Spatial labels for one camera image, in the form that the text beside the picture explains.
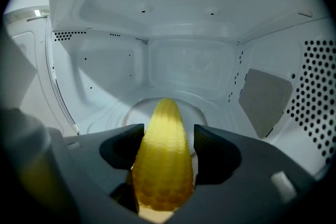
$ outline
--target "ventilation holes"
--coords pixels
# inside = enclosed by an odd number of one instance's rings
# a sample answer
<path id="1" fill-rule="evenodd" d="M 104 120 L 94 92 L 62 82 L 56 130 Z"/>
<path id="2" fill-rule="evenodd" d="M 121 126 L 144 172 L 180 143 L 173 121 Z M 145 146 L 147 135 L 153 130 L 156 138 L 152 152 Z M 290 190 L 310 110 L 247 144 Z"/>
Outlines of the ventilation holes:
<path id="1" fill-rule="evenodd" d="M 291 100 L 293 112 L 288 109 L 287 114 L 290 114 L 312 141 L 317 143 L 317 148 L 321 150 L 321 155 L 326 158 L 327 164 L 330 162 L 336 143 L 336 136 L 330 137 L 333 130 L 336 131 L 334 117 L 336 108 L 332 89 L 336 87 L 336 72 L 334 72 L 336 66 L 332 55 L 336 53 L 336 43 L 331 40 L 316 42 L 306 40 L 304 43 L 309 46 L 306 46 L 303 52 L 304 65 L 300 72 L 302 75 L 298 80 L 296 94 Z"/>
<path id="2" fill-rule="evenodd" d="M 148 45 L 148 40 L 146 40 L 146 39 L 136 38 L 136 40 L 141 41 L 141 43 L 144 44 L 144 45 Z"/>
<path id="3" fill-rule="evenodd" d="M 84 31 L 84 32 L 77 32 L 77 31 L 75 31 L 75 32 L 54 32 L 54 34 L 56 35 L 56 38 L 58 38 L 58 36 L 59 36 L 59 38 L 64 38 L 64 40 L 70 40 L 70 37 L 72 37 L 72 35 L 73 34 L 86 34 L 86 31 Z"/>

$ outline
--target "yellow corn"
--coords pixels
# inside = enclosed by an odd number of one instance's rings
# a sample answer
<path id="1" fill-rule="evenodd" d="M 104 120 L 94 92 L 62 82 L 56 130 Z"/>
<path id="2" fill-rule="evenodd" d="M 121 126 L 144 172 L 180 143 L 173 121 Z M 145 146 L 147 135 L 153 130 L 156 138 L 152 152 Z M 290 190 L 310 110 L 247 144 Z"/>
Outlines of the yellow corn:
<path id="1" fill-rule="evenodd" d="M 173 211 L 193 192 L 193 169 L 178 106 L 170 98 L 156 106 L 142 139 L 132 177 L 140 206 Z"/>

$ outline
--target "dark gray holder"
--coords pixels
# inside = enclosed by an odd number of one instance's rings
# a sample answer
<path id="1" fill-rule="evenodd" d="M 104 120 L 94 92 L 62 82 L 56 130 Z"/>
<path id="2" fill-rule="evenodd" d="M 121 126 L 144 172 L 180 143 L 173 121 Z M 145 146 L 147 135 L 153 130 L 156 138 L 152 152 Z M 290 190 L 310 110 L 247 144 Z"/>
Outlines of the dark gray holder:
<path id="1" fill-rule="evenodd" d="M 24 126 L 19 130 L 7 149 L 13 165 L 22 159 L 20 154 L 34 158 L 51 152 L 45 156 L 53 156 L 50 166 L 59 174 L 57 178 L 69 194 L 69 204 L 75 205 L 80 222 L 147 222 L 134 213 L 138 206 L 130 177 L 143 124 L 64 138 L 56 129 L 46 132 L 40 123 L 30 122 L 28 133 L 24 133 Z M 314 185 L 314 179 L 299 165 L 263 141 L 200 125 L 194 127 L 194 138 L 198 157 L 194 194 L 169 223 L 269 223 Z M 49 149 L 35 147 L 36 152 L 32 152 L 23 147 L 29 141 L 47 141 L 44 145 Z M 270 176 L 277 172 L 284 172 L 295 187 L 297 198 L 292 202 L 284 204 L 271 181 Z"/>

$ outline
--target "corn cob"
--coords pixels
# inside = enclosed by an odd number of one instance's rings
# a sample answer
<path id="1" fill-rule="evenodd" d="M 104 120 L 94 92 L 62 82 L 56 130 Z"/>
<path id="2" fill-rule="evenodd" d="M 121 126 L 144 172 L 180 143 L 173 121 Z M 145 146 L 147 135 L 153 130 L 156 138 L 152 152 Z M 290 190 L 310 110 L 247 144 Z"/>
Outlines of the corn cob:
<path id="1" fill-rule="evenodd" d="M 156 106 L 132 169 L 140 206 L 173 211 L 193 192 L 193 169 L 178 106 L 164 98 Z"/>

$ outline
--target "gray panel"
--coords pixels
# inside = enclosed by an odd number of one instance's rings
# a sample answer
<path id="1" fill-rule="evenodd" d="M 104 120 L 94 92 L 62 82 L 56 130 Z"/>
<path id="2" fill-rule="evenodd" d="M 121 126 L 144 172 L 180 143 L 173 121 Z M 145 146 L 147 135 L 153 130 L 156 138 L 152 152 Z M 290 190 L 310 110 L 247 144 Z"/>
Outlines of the gray panel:
<path id="1" fill-rule="evenodd" d="M 282 78 L 250 69 L 239 104 L 259 138 L 266 137 L 280 120 L 292 93 L 292 84 Z"/>

